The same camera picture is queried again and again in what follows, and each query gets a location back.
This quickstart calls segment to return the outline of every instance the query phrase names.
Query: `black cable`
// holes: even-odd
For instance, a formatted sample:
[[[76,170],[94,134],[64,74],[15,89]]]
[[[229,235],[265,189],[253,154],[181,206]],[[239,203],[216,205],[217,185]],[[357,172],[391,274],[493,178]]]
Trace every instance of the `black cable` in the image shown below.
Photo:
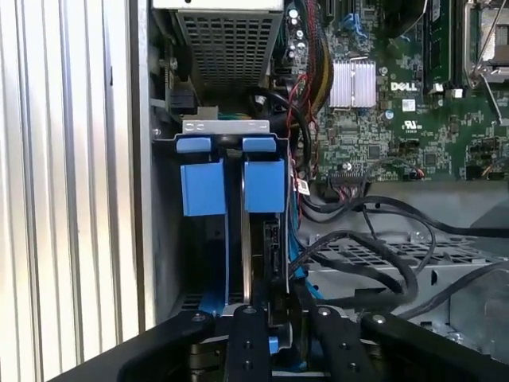
[[[371,166],[369,166],[363,175],[363,182],[361,184],[361,189],[365,189],[367,186],[367,183],[369,182],[370,176],[373,174],[375,170],[382,167],[383,165],[390,165],[390,164],[400,164],[407,167],[410,167],[412,170],[414,170],[416,173],[423,173],[421,169],[419,169],[416,165],[413,165],[412,163],[406,161],[405,159],[401,159],[398,157],[387,157],[379,159],[377,162],[373,163]]]
[[[415,275],[419,275],[422,272],[422,270],[429,264],[429,262],[433,258],[435,249],[437,248],[437,236],[435,235],[435,231],[433,230],[433,228],[421,217],[416,216],[416,215],[411,215],[411,214],[403,212],[403,211],[391,211],[389,209],[368,209],[368,210],[366,210],[366,213],[378,213],[378,214],[404,216],[408,219],[416,220],[426,227],[426,229],[429,232],[429,236],[431,238],[431,244],[429,245],[428,251],[426,252],[424,258],[419,263],[418,267],[415,268],[415,272],[414,272]]]
[[[389,288],[396,294],[403,293],[401,284],[396,279],[390,277],[387,273],[383,273],[372,267],[365,267],[364,265],[347,264],[341,260],[328,259],[323,255],[311,255],[311,259],[315,260],[322,267],[331,268],[339,272],[348,273],[351,275],[358,275],[367,277],[381,283],[385,287]]]
[[[367,227],[369,228],[371,232],[371,236],[373,236],[373,239],[378,240],[379,238],[376,235],[375,229],[373,228],[373,223],[371,222],[371,219],[369,218],[369,215],[367,214],[366,205],[363,206],[363,216],[364,220],[366,221]]]
[[[292,116],[297,120],[299,128],[301,129],[302,142],[304,143],[304,149],[303,149],[303,154],[302,154],[302,156],[303,156],[302,166],[305,169],[308,168],[311,163],[311,151],[312,151],[312,149],[311,149],[311,132],[309,131],[309,125],[305,121],[305,118],[304,118],[303,114],[301,113],[301,111],[299,111],[299,109],[295,105],[293,105],[293,104],[290,105],[289,101],[285,97],[283,97],[279,93],[274,92],[270,89],[250,88],[250,89],[248,89],[248,94],[250,94],[252,96],[266,97],[270,102],[277,103],[277,104],[283,106],[284,108],[286,108],[286,110],[289,110],[290,108],[292,109]]]
[[[361,233],[352,231],[334,231],[328,235],[322,236],[315,243],[307,247],[290,265],[289,275],[293,273],[305,262],[311,255],[319,252],[324,246],[330,244],[332,241],[340,239],[350,239],[362,245],[367,250],[374,252],[380,258],[386,260],[388,263],[396,267],[399,273],[403,276],[406,284],[406,289],[402,294],[377,294],[377,295],[363,295],[348,298],[339,298],[333,300],[319,301],[331,306],[338,306],[344,309],[366,309],[378,310],[387,309],[390,307],[394,309],[397,306],[412,303],[418,295],[418,282],[417,279],[408,265],[406,265],[395,253],[389,248],[384,246],[378,241],[375,241]]]
[[[395,207],[397,209],[402,210],[403,212],[409,213],[410,215],[414,215],[423,219],[426,223],[435,227],[436,229],[446,232],[450,235],[458,235],[458,236],[477,236],[477,237],[495,237],[507,239],[509,238],[509,229],[507,228],[459,228],[453,227],[448,224],[442,223],[430,216],[427,216],[419,209],[416,209],[414,206],[405,203],[404,201],[399,201],[398,199],[394,199],[392,197],[378,197],[378,196],[367,196],[361,197],[359,199],[355,199],[350,203],[332,203],[328,205],[316,205],[314,204],[309,197],[303,196],[303,201],[305,205],[312,209],[314,212],[318,213],[333,213],[337,212],[335,216],[332,216],[323,222],[330,222],[333,220],[340,219],[347,212],[350,212],[354,209],[360,208],[366,204],[375,204],[375,205],[389,205],[391,207]]]
[[[432,297],[430,300],[422,303],[419,306],[416,306],[413,309],[401,313],[399,317],[410,320],[411,318],[415,318],[421,314],[428,313],[431,310],[439,307],[441,304],[450,299],[453,294],[467,287],[473,281],[476,281],[477,279],[487,275],[489,272],[497,269],[509,270],[509,262],[503,261],[500,263],[487,265],[486,267],[478,268],[458,279],[455,283],[445,288],[442,292]]]

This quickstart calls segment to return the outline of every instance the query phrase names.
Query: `capacitor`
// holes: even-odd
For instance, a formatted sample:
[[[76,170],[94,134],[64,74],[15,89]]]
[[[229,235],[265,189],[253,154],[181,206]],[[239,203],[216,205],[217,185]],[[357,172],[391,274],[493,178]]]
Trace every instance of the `capacitor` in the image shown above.
[[[353,166],[350,162],[343,163],[343,165],[341,165],[341,167],[345,171],[352,171],[352,169],[353,169]]]
[[[394,112],[392,110],[385,110],[383,116],[387,121],[392,121],[394,119]]]
[[[289,10],[288,16],[289,16],[289,18],[296,19],[299,17],[299,11],[298,10]]]

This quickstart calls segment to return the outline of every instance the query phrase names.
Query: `silver heatsink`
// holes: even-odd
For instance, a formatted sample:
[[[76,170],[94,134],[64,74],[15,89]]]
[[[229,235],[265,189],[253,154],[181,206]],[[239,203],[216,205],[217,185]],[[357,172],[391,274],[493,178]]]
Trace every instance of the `silver heatsink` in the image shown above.
[[[233,92],[262,81],[284,0],[153,0],[153,6],[175,11],[206,88]]]
[[[334,82],[328,105],[333,108],[374,107],[376,105],[376,64],[346,60],[334,63]]]

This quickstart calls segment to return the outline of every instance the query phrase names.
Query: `motherboard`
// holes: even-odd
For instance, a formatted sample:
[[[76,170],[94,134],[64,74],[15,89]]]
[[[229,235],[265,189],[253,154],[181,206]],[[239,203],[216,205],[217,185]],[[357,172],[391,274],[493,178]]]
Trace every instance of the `motherboard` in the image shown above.
[[[509,88],[494,88],[490,102],[482,88],[451,85],[450,67],[457,54],[450,36],[455,2],[428,3],[426,15],[416,25],[391,39],[380,28],[379,2],[358,1],[351,14],[339,17],[336,11],[326,29],[335,73],[345,63],[373,65],[375,100],[370,107],[338,107],[330,101],[319,113],[312,124],[317,134],[318,181],[335,173],[362,176],[385,157],[418,166],[427,181],[507,179],[507,171],[497,161],[509,155],[509,127],[497,112],[509,117]],[[293,73],[298,74],[306,66],[305,38],[298,25],[286,24]],[[481,28],[479,19],[472,23],[472,33],[478,33],[477,26]],[[441,76],[447,77],[442,82],[449,86],[436,92],[433,86]],[[341,80],[349,79],[335,78],[332,95],[345,86]],[[385,166],[377,177],[378,181],[413,179],[410,169],[396,165]]]

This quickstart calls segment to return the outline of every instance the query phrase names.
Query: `white label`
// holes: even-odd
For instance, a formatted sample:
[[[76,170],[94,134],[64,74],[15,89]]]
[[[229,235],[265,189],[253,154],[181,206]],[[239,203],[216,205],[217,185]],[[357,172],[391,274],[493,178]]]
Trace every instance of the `white label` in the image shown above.
[[[405,113],[415,111],[415,99],[404,99],[402,101],[402,110]]]
[[[440,18],[440,1],[441,0],[433,0],[433,5],[431,8],[431,20],[433,22]]]
[[[299,193],[301,193],[302,195],[308,195],[308,196],[311,195],[307,181],[303,181],[302,179],[297,179],[297,185],[299,188]]]

